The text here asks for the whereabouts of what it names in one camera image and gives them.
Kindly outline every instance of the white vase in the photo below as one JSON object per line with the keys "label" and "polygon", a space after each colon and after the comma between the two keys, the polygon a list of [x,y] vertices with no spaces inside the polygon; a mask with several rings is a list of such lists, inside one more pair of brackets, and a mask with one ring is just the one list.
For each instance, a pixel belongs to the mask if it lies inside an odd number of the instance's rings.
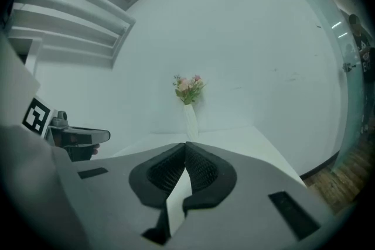
{"label": "white vase", "polygon": [[183,114],[185,115],[185,124],[187,135],[189,136],[190,141],[194,142],[198,140],[198,123],[195,116],[193,106],[187,104],[183,106]]}

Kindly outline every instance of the pink flower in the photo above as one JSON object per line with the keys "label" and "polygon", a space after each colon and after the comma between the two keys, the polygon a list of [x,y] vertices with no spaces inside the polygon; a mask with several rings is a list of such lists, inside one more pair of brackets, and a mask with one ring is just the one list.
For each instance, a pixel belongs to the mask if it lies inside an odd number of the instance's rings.
{"label": "pink flower", "polygon": [[189,82],[188,82],[188,80],[186,78],[182,78],[180,86],[179,86],[179,89],[180,89],[180,91],[184,91],[187,88],[189,88]]}

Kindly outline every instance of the wooden floor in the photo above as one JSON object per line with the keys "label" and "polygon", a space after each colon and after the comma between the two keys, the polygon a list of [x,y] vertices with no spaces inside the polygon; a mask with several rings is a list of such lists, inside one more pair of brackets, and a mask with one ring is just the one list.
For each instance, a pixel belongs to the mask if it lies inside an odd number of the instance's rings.
{"label": "wooden floor", "polygon": [[[374,126],[375,118],[371,118],[370,127]],[[304,183],[336,214],[354,200],[374,169],[375,130],[361,135],[358,146],[345,157],[338,168],[333,169],[333,164],[305,179]]]}

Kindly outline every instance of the person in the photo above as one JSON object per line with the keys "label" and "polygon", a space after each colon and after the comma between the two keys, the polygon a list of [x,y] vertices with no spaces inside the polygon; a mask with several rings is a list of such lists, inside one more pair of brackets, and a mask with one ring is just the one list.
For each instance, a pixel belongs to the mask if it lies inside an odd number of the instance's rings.
{"label": "person", "polygon": [[369,130],[370,115],[375,102],[375,48],[370,46],[369,40],[363,33],[361,21],[357,15],[349,16],[350,27],[353,37],[356,41],[362,63],[363,79],[364,79],[364,112],[363,125],[361,132]]}

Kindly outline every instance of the door handle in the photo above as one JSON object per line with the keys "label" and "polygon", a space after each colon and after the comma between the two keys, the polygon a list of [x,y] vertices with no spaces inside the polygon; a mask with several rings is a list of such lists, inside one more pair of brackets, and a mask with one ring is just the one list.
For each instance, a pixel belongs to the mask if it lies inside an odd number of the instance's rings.
{"label": "door handle", "polygon": [[342,65],[342,69],[344,70],[345,73],[350,72],[352,70],[352,68],[356,68],[356,67],[357,67],[357,65],[355,65],[355,64],[352,65],[350,63],[343,63],[343,65]]}

